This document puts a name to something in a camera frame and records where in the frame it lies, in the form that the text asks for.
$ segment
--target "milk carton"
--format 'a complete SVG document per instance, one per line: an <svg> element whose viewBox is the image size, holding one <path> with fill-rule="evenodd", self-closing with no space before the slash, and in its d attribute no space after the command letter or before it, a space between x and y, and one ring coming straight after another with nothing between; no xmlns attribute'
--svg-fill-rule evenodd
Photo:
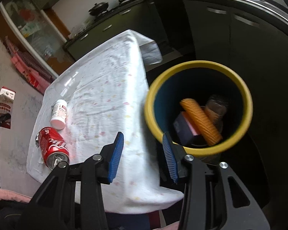
<svg viewBox="0 0 288 230"><path fill-rule="evenodd" d="M12 118L12 109L15 98L15 91L3 86L0 90L0 116L3 114L9 113ZM11 128L11 119L8 119L6 122L2 123L1 127L10 129Z"/></svg>

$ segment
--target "white tablecloth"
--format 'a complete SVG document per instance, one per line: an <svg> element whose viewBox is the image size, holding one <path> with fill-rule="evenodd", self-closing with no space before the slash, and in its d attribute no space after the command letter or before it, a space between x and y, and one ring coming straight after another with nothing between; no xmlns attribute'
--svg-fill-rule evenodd
<svg viewBox="0 0 288 230"><path fill-rule="evenodd" d="M127 30L78 60L46 90L30 140L27 171L43 182L50 170L41 161L35 136L49 126L51 105L59 98L68 103L65 129L59 131L70 152L70 164L85 161L124 134L124 149L116 178L102 185L105 210L143 214L165 209L183 198L179 191L159 187L155 141L143 106L148 84L145 64L161 61L157 44ZM64 90L63 84L73 84ZM75 201L80 202L80 184Z"/></svg>

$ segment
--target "orange sponge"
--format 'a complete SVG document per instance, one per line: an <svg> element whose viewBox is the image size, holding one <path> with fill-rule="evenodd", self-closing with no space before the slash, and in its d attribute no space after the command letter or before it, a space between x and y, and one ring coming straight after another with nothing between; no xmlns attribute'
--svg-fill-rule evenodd
<svg viewBox="0 0 288 230"><path fill-rule="evenodd" d="M183 99L180 102L183 109L189 114L190 118L197 125L209 146L213 146L221 141L222 136L217 128L212 124L200 105L192 98Z"/></svg>

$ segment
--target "coca-cola can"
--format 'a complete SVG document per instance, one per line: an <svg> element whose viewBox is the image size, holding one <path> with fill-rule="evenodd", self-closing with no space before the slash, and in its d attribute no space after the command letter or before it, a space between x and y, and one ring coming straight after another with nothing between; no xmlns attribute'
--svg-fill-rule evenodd
<svg viewBox="0 0 288 230"><path fill-rule="evenodd" d="M54 128L45 127L41 129L35 140L49 169L53 170L62 161L69 163L69 152L66 143Z"/></svg>

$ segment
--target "cabinet handle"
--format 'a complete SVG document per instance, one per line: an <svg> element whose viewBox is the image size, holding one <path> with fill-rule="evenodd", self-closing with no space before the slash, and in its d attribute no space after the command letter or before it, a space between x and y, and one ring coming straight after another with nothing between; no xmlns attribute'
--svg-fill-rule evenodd
<svg viewBox="0 0 288 230"><path fill-rule="evenodd" d="M219 10L219 9L215 9L212 7L207 7L207 10L210 12L213 12L213 13L217 13L217 14L223 14L223 15L227 14L227 11L225 11L225 10Z"/></svg>
<svg viewBox="0 0 288 230"><path fill-rule="evenodd" d="M109 29L110 27L112 27L112 24L109 25L109 26L107 26L107 27L105 27L105 28L103 29L103 32L106 31L107 29Z"/></svg>
<svg viewBox="0 0 288 230"><path fill-rule="evenodd" d="M86 34L85 36L82 36L81 38L80 38L80 41L82 41L85 37L87 37L88 36L88 34Z"/></svg>
<svg viewBox="0 0 288 230"><path fill-rule="evenodd" d="M238 20L238 21L244 22L245 24L251 25L253 27L259 27L258 23L252 22L252 21L250 21L248 19L245 19L245 18L243 18L241 16L235 15L235 19Z"/></svg>
<svg viewBox="0 0 288 230"><path fill-rule="evenodd" d="M120 13L120 15L122 16L122 15L124 15L124 14L127 14L127 13L129 13L130 11L131 11L131 9L128 9L128 10L126 10L126 11Z"/></svg>

